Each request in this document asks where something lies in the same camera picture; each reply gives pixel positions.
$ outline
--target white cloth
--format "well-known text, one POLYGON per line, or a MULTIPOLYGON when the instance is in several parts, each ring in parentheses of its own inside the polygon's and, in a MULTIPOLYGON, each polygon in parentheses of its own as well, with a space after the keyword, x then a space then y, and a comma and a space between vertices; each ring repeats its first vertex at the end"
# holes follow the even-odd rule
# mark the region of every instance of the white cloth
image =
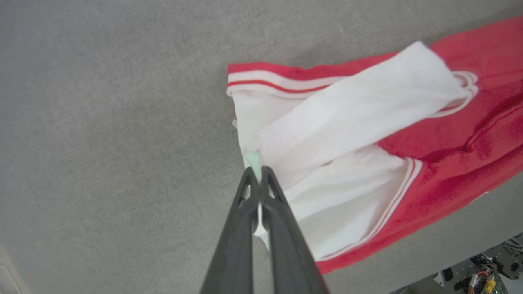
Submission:
POLYGON ((374 234, 403 196, 412 164, 373 143, 468 95, 421 42, 306 98, 231 94, 242 154, 275 171, 317 260, 374 234))

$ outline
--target red fabric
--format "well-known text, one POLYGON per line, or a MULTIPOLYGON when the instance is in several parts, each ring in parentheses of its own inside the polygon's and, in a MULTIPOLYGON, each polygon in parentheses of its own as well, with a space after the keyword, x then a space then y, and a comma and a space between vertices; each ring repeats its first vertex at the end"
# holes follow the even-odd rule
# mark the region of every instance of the red fabric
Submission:
MULTIPOLYGON (((480 91, 459 112, 425 119, 378 142, 391 154, 423 161, 422 170, 372 240, 318 262, 324 274, 442 219, 523 170, 523 16, 444 38, 431 49, 451 70, 476 74, 480 91)), ((308 70, 270 63, 231 64, 229 73, 265 70, 307 82, 354 75, 394 55, 308 70)))

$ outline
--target white fabric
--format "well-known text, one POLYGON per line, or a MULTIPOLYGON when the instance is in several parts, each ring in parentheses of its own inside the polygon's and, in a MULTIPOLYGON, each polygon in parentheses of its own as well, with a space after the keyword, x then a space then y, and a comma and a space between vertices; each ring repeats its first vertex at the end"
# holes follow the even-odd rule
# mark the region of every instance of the white fabric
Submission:
MULTIPOLYGON (((321 260, 375 234, 412 182, 412 160, 372 144, 468 93, 417 42, 307 98, 256 88, 231 94, 242 154, 259 152, 275 171, 321 260)), ((267 241, 262 230, 256 234, 267 241)))

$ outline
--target yellow connector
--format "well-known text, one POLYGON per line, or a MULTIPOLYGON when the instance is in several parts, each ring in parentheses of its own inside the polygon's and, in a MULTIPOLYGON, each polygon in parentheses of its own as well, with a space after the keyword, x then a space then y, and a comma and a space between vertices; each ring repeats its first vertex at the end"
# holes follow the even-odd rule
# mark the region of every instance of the yellow connector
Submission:
POLYGON ((488 294, 491 294, 494 290, 494 287, 496 286, 496 281, 494 280, 494 277, 492 279, 487 280, 487 285, 485 286, 485 291, 487 291, 488 294))

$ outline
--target gray carpet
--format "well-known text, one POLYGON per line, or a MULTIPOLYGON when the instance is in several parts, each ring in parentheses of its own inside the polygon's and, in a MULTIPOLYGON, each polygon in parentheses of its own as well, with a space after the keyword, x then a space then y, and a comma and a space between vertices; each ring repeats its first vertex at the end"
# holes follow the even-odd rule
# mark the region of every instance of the gray carpet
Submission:
MULTIPOLYGON (((230 62, 428 43, 521 1, 0 0, 0 243, 35 294, 195 293, 243 171, 230 62)), ((523 176, 326 275, 385 293, 523 231, 523 176)), ((255 290, 270 293, 254 242, 255 290)))

